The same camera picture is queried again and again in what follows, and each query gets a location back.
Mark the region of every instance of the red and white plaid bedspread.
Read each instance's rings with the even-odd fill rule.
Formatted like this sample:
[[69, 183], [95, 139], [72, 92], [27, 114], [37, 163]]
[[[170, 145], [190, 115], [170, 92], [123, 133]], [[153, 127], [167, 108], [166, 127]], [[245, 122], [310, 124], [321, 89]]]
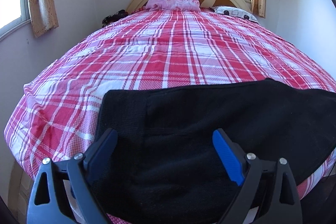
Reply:
[[[273, 78], [298, 89], [336, 91], [336, 82], [292, 44], [257, 23], [209, 10], [140, 11], [98, 30], [24, 86], [5, 129], [23, 169], [67, 160], [94, 139], [110, 89], [145, 90]], [[304, 197], [336, 152], [298, 186]]]

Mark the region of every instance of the pink floral pillow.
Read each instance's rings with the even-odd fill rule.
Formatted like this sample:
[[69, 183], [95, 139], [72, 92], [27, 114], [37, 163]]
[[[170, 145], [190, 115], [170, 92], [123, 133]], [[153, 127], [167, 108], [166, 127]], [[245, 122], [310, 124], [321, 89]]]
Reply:
[[198, 0], [148, 0], [146, 9], [151, 10], [177, 10], [200, 12]]

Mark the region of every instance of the pillow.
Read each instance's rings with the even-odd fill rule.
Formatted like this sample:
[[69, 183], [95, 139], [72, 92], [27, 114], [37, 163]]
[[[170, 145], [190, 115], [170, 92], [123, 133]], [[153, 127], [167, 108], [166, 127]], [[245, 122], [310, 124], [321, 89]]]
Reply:
[[146, 9], [201, 11], [200, 2], [198, 0], [148, 0]]
[[240, 17], [243, 19], [247, 19], [256, 23], [259, 23], [256, 17], [249, 12], [239, 9], [236, 7], [230, 6], [216, 6], [212, 7], [216, 14], [226, 15], [226, 16], [233, 16], [233, 17]]

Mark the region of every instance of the window sill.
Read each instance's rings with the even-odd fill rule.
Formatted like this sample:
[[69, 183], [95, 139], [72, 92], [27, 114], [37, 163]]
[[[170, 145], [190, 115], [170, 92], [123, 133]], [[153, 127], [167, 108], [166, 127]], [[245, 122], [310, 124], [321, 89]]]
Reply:
[[16, 24], [14, 27], [9, 29], [8, 31], [4, 32], [3, 34], [0, 34], [0, 42], [1, 42], [1, 40], [5, 39], [7, 36], [9, 36], [10, 34], [12, 34], [13, 32], [20, 29], [21, 27], [23, 27], [24, 25], [26, 25], [28, 23], [31, 23], [30, 19], [22, 21], [19, 24]]

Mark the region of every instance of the bedspread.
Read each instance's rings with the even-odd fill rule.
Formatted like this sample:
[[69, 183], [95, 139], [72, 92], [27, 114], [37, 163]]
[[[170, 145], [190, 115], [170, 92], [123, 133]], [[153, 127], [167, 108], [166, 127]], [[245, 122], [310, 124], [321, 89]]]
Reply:
[[[266, 77], [298, 89], [336, 91], [336, 82], [294, 45], [259, 24], [210, 10], [143, 10], [89, 35], [24, 85], [5, 129], [22, 168], [67, 160], [92, 143], [111, 89], [229, 84]], [[332, 167], [335, 150], [298, 186], [303, 198]]]

